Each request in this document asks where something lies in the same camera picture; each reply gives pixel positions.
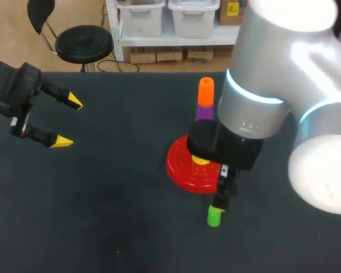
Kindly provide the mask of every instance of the sticker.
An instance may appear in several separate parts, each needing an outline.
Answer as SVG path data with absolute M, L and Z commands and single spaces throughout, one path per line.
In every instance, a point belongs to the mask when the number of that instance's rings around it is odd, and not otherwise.
M 239 15 L 239 3 L 228 3 L 227 5 L 227 16 L 238 16 Z

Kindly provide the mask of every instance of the green block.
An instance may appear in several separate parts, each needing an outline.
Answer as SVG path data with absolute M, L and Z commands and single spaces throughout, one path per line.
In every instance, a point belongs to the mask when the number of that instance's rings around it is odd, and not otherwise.
M 209 215 L 207 216 L 207 223 L 213 228 L 217 227 L 221 223 L 221 212 L 218 209 L 209 207 Z

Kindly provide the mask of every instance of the cable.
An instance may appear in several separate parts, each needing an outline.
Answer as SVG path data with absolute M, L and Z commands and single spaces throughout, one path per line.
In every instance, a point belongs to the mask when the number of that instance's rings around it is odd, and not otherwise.
M 103 2 L 102 11 L 101 11 L 101 13 L 102 13 L 101 26 L 102 26 L 102 27 L 103 27 L 103 25 L 104 25 L 104 23 L 105 23 L 105 17 L 108 15 L 108 13 L 106 13 L 106 14 L 103 13 L 103 9 L 105 8 L 105 4 L 106 4 L 106 1 Z M 119 11 L 119 9 L 118 9 L 118 19 L 120 20 L 120 17 L 119 17 L 119 16 L 120 16 L 120 11 Z M 132 64 L 132 63 L 129 63 L 128 61 L 117 61 L 117 60 L 116 60 L 116 57 L 115 57 L 115 54 L 114 54 L 114 51 L 112 51 L 111 53 L 113 54 L 113 57 L 114 57 L 115 60 L 102 60 L 102 61 L 99 61 L 99 62 L 97 63 L 97 69 L 98 69 L 98 70 L 100 70 L 101 72 L 108 72 L 108 71 L 105 71 L 105 70 L 101 69 L 101 68 L 99 67 L 99 65 L 102 64 L 102 63 L 105 63 L 105 62 L 109 61 L 109 62 L 111 62 L 111 63 L 116 63 L 116 65 L 117 65 L 117 67 L 118 67 L 118 69 L 119 69 L 120 72 L 124 72 L 124 71 L 121 70 L 119 64 L 129 64 L 129 65 L 133 65 L 133 66 L 136 67 L 136 73 L 139 72 L 140 67 L 139 67 L 137 64 Z
M 105 8 L 105 4 L 106 4 L 106 0 L 103 2 L 103 5 L 102 5 L 102 10 L 101 10 L 101 13 L 102 13 L 102 19 L 101 19 L 101 26 L 103 27 L 103 24 L 105 23 L 105 16 L 107 16 L 108 14 L 104 14 L 103 13 L 103 9 Z
M 106 1 L 103 2 L 103 5 L 102 5 L 102 19 L 101 19 L 101 26 L 103 27 L 103 25 L 105 24 L 105 17 L 108 15 L 108 13 L 103 13 L 103 9 L 105 8 L 105 4 L 106 4 Z M 120 10 L 118 9 L 118 20 L 120 20 Z
M 129 64 L 129 65 L 133 65 L 133 66 L 136 67 L 136 71 L 135 71 L 136 73 L 138 73 L 138 72 L 140 71 L 140 67 L 139 67 L 138 64 L 132 64 L 132 63 L 129 63 L 128 61 L 116 61 L 116 59 L 115 59 L 115 60 L 102 60 L 102 61 L 99 61 L 99 62 L 97 63 L 97 69 L 100 70 L 101 72 L 108 72 L 108 71 L 105 71 L 105 70 L 103 70 L 103 69 L 101 69 L 101 68 L 99 67 L 100 64 L 102 64 L 102 63 L 104 63 L 104 62 L 107 62 L 107 61 L 109 61 L 109 62 L 111 62 L 111 63 L 116 63 L 116 65 L 118 66 L 118 69 L 119 69 L 120 72 L 124 72 L 124 71 L 121 70 L 119 64 Z

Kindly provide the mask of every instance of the red stacking ring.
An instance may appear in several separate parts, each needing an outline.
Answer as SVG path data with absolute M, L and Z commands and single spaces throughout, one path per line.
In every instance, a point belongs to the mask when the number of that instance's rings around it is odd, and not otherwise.
M 167 171 L 177 185 L 190 192 L 214 193 L 220 164 L 196 164 L 187 149 L 187 135 L 172 144 L 167 155 Z

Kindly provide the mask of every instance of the yellow fingertip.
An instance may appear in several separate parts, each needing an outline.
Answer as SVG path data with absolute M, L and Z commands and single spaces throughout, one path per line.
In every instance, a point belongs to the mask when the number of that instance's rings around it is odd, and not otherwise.
M 69 92 L 68 99 L 80 106 L 77 110 L 80 110 L 83 107 L 83 104 L 74 96 L 74 94 L 72 94 L 72 92 Z
M 67 147 L 70 146 L 72 143 L 73 143 L 72 140 L 69 140 L 67 138 L 64 138 L 63 136 L 58 135 L 56 143 L 51 145 L 51 148 Z

